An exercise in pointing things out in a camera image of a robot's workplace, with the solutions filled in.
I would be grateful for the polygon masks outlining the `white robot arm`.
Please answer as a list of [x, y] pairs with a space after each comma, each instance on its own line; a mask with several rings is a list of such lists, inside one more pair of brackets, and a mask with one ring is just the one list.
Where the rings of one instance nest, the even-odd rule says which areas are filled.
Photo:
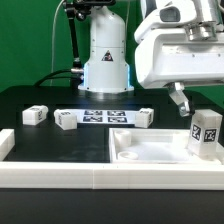
[[[140, 0], [135, 69], [145, 89], [168, 88], [183, 116], [192, 113], [186, 86], [224, 83], [221, 0]], [[131, 91], [125, 23], [105, 6], [92, 9], [90, 58], [80, 89], [102, 98]]]

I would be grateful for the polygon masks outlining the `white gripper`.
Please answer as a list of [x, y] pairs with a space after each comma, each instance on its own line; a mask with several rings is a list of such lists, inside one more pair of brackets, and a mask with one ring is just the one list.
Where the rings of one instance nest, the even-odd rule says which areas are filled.
[[194, 114], [185, 85], [224, 82], [224, 22], [218, 6], [143, 6], [134, 33], [135, 68], [145, 89], [168, 85], [181, 117]]

